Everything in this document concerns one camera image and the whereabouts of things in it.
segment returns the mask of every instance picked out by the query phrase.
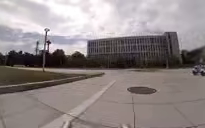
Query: road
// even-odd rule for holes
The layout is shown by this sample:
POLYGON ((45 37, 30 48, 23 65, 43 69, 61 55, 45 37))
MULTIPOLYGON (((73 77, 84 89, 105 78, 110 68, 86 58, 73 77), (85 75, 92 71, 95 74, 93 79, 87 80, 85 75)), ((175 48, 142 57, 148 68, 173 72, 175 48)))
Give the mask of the road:
POLYGON ((189 69, 103 72, 106 73, 103 77, 0 95, 0 128, 44 127, 113 80, 114 85, 73 121, 73 128, 119 127, 121 124, 136 128, 205 128, 205 77, 192 76, 189 69), (150 87, 157 92, 132 94, 127 91, 129 87, 150 87))

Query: office building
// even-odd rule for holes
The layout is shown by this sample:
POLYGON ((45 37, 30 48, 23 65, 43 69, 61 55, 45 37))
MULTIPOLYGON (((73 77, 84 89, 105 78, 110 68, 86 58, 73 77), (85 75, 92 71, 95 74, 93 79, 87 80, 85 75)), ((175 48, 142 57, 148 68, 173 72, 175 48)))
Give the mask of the office building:
POLYGON ((163 35, 116 37, 89 40, 89 58, 106 61, 107 65, 125 60, 130 65, 167 65, 173 59, 180 60, 176 32, 163 35))

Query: curb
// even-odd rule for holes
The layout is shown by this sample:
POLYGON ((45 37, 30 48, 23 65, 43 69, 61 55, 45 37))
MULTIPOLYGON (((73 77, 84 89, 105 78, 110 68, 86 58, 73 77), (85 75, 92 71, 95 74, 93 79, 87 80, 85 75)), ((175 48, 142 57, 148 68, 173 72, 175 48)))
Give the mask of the curb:
POLYGON ((50 80, 50 81, 24 83, 24 84, 17 84, 17 85, 0 86, 0 94, 23 92, 23 91, 33 90, 33 89, 51 87, 51 86, 56 86, 60 84, 71 83, 74 81, 84 80, 88 78, 100 77, 100 76, 103 76, 104 74, 105 73, 96 73, 96 74, 88 74, 85 76, 77 76, 77 77, 71 77, 71 78, 65 78, 65 79, 59 79, 59 80, 50 80))

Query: street lamp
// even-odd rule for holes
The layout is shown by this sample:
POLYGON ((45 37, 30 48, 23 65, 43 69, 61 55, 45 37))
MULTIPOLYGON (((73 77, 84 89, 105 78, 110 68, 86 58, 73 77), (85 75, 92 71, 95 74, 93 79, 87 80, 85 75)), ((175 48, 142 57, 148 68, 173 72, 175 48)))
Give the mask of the street lamp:
POLYGON ((48 32, 50 31, 49 28, 45 28, 45 38, 44 38, 44 50, 43 50, 43 63, 42 63, 42 68, 43 68, 43 72, 45 72, 44 67, 45 67, 45 54, 46 54, 46 43, 47 43, 47 36, 48 36, 48 32))

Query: sky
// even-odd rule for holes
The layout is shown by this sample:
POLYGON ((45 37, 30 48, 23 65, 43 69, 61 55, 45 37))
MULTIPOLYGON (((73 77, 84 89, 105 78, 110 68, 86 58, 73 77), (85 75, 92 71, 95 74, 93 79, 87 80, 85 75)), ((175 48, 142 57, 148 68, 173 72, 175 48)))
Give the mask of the sky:
POLYGON ((89 39, 178 33, 181 49, 205 45, 205 0, 0 0, 0 52, 86 54, 89 39))

